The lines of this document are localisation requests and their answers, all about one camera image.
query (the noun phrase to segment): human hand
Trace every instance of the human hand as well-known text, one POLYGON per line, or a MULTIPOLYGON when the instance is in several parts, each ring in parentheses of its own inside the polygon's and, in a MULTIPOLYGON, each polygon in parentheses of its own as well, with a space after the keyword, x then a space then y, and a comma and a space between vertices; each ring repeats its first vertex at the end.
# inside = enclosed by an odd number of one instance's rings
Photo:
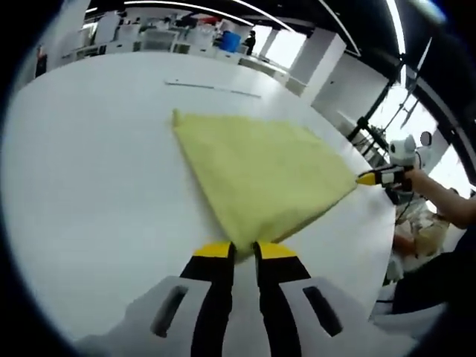
POLYGON ((420 169, 413 169, 405 173, 405 178, 411 181, 412 190, 420 193, 421 187, 423 187, 425 184, 425 180, 428 178, 428 176, 420 169))

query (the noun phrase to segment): yellow cloth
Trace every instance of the yellow cloth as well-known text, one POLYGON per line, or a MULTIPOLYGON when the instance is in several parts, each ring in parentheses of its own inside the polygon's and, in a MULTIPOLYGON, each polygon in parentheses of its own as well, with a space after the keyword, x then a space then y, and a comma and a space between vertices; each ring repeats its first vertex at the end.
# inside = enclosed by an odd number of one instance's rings
POLYGON ((342 158, 308 129, 176 110, 173 116, 188 162, 238 250, 288 237, 356 187, 342 158))

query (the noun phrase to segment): ceiling light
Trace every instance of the ceiling light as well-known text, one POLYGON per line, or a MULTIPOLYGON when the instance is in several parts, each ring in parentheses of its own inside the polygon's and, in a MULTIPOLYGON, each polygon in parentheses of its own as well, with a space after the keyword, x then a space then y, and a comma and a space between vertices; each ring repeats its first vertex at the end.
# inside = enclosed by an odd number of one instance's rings
POLYGON ((337 22, 337 25, 339 25, 341 27, 341 29, 343 30, 343 32, 345 33, 345 35, 347 36, 347 38, 349 39, 350 43, 352 44, 352 46, 354 47, 354 50, 355 51, 350 51, 350 53, 352 54, 355 54, 357 56, 361 56, 360 54, 360 51, 358 50, 357 48, 357 45, 356 43, 354 42, 353 38, 350 36, 350 33, 349 31, 347 31, 347 29, 345 28, 344 24, 342 23, 342 21, 338 18, 340 16, 340 14, 337 14, 335 13, 334 11, 332 11, 332 9, 329 7, 328 4, 326 4, 324 2, 324 0, 319 0, 319 2, 321 3, 322 6, 324 6, 324 9, 327 10, 327 12, 334 18, 335 22, 337 22))
POLYGON ((242 0, 232 0, 232 1, 237 2, 237 3, 240 4, 240 5, 249 7, 249 8, 252 9, 252 10, 255 10, 256 12, 260 13, 261 15, 266 16, 268 19, 273 20, 274 22, 280 24, 280 25, 283 26, 285 29, 290 30, 291 32, 296 32, 296 31, 294 31, 291 27, 289 27, 289 26, 286 25, 284 22, 282 22, 281 20, 275 18, 275 17, 272 16, 271 14, 269 14, 269 13, 267 13, 267 12, 261 10, 261 9, 258 9, 256 6, 253 6, 253 5, 249 4, 248 2, 244 2, 244 1, 242 1, 242 0))
POLYGON ((426 16, 431 22, 436 25, 444 25, 447 18, 446 14, 437 4, 432 0, 409 0, 414 7, 416 7, 420 13, 426 16))
POLYGON ((84 30, 85 28, 91 28, 91 32, 90 32, 90 33, 94 33, 94 32, 96 32, 97 22, 90 22, 89 24, 84 24, 84 25, 83 25, 83 30, 84 30))
POLYGON ((203 10, 203 11, 208 11, 209 13, 216 13, 218 15, 226 16, 226 17, 229 17, 230 19, 236 20, 238 22, 242 22, 243 24, 246 24, 248 26, 254 26, 253 23, 251 23, 249 21, 246 21, 244 19, 241 19, 239 17, 230 15, 229 13, 223 13, 222 11, 210 9, 209 7, 187 4, 187 3, 184 3, 184 2, 175 2, 175 1, 125 1, 124 2, 124 5, 140 5, 140 4, 162 4, 162 5, 175 5, 175 6, 191 7, 193 9, 199 9, 199 10, 203 10))
MULTIPOLYGON (((399 54, 405 54, 405 37, 403 36, 402 22, 400 21, 400 14, 396 8, 395 0, 387 0, 388 10, 392 17, 393 28, 395 29, 396 44, 399 47, 399 54)), ((407 83, 407 66, 402 67, 400 72, 400 86, 405 88, 407 83)))

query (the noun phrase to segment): desk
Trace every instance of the desk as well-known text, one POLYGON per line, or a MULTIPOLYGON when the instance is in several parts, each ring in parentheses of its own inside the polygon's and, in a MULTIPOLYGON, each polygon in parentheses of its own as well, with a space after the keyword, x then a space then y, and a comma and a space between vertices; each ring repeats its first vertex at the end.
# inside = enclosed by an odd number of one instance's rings
POLYGON ((289 80, 288 72, 284 71, 282 68, 277 67, 276 65, 272 65, 271 63, 267 63, 262 61, 261 59, 257 59, 256 57, 242 55, 242 58, 239 60, 238 64, 266 73, 267 75, 273 77, 275 80, 281 83, 283 86, 285 86, 289 80))
MULTIPOLYGON (((20 272, 66 338, 105 332, 134 299, 180 274, 196 248, 225 238, 173 134, 174 108, 289 120, 326 140, 353 172, 370 169, 314 109, 250 68, 133 53, 85 59, 37 78, 7 113, 2 204, 20 272), (174 77, 261 97, 164 84, 174 77)), ((381 188, 359 187, 284 244, 311 275, 329 278, 370 314, 394 214, 381 188)), ((225 347, 255 356, 268 343, 254 261, 235 274, 225 347)))

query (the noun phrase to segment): human arm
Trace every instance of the human arm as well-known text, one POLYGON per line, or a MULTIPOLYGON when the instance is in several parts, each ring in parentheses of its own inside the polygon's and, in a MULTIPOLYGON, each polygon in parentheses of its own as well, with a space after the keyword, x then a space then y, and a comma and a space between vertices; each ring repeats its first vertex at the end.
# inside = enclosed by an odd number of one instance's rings
POLYGON ((429 199, 445 218, 458 228, 476 223, 476 200, 464 199, 428 177, 421 170, 406 173, 415 192, 429 199))

